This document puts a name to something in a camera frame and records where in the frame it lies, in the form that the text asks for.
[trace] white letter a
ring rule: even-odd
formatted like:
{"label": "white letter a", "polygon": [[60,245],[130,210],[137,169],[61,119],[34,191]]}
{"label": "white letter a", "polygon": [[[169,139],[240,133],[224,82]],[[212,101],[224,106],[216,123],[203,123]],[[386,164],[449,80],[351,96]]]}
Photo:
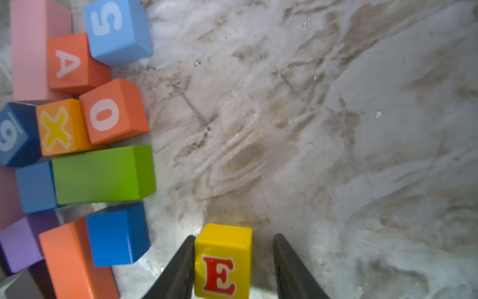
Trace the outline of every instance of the white letter a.
{"label": "white letter a", "polygon": [[[55,52],[55,55],[60,59],[60,70],[58,71],[58,73],[56,73],[57,78],[63,77],[64,75],[68,74],[69,72],[80,66],[80,58],[76,57],[75,55],[71,55],[60,50],[57,50]],[[72,62],[68,66],[66,65],[67,60]]]}

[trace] orange block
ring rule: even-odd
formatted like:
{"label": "orange block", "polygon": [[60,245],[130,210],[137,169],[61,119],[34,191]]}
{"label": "orange block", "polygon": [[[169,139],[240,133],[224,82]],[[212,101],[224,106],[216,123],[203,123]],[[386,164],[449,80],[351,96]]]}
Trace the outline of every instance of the orange block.
{"label": "orange block", "polygon": [[36,107],[44,156],[105,148],[91,144],[80,101],[67,99]]}
{"label": "orange block", "polygon": [[92,144],[109,144],[149,131],[136,84],[116,79],[80,96]]}
{"label": "orange block", "polygon": [[119,299],[111,267],[95,267],[86,218],[40,234],[57,299]]}
{"label": "orange block", "polygon": [[111,68],[93,59],[86,33],[48,40],[48,86],[83,94],[111,81]]}

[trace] white letter o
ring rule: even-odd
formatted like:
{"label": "white letter o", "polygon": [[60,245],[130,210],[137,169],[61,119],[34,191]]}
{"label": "white letter o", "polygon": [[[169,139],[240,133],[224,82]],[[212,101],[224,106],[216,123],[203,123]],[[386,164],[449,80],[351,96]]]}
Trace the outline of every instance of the white letter o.
{"label": "white letter o", "polygon": [[[105,120],[99,121],[97,116],[104,110],[111,110],[111,116]],[[110,99],[99,100],[90,109],[91,124],[93,125],[93,128],[101,132],[107,131],[114,127],[120,119],[119,116],[120,110],[118,109],[118,106],[116,105],[115,101]]]}

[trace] yellow letter x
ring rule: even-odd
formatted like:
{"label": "yellow letter x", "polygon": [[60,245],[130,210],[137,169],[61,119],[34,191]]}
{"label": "yellow letter x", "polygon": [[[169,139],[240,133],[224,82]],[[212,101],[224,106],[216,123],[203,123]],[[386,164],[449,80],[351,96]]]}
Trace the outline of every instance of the yellow letter x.
{"label": "yellow letter x", "polygon": [[48,133],[43,139],[43,144],[48,152],[53,149],[53,146],[57,140],[66,149],[70,148],[71,135],[65,131],[65,124],[67,122],[68,112],[66,112],[64,107],[60,108],[55,119],[52,119],[48,113],[42,111],[40,123],[48,130]]}

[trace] dark blue block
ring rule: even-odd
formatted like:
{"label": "dark blue block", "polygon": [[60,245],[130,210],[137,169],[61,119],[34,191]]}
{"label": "dark blue block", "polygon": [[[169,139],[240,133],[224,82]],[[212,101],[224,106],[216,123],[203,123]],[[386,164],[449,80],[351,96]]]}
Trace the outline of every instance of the dark blue block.
{"label": "dark blue block", "polygon": [[132,264],[150,247],[143,203],[100,210],[87,225],[97,267]]}
{"label": "dark blue block", "polygon": [[51,161],[19,168],[15,175],[23,213],[31,214],[60,207],[56,204]]}
{"label": "dark blue block", "polygon": [[35,106],[7,103],[0,111],[0,164],[22,167],[41,156]]}

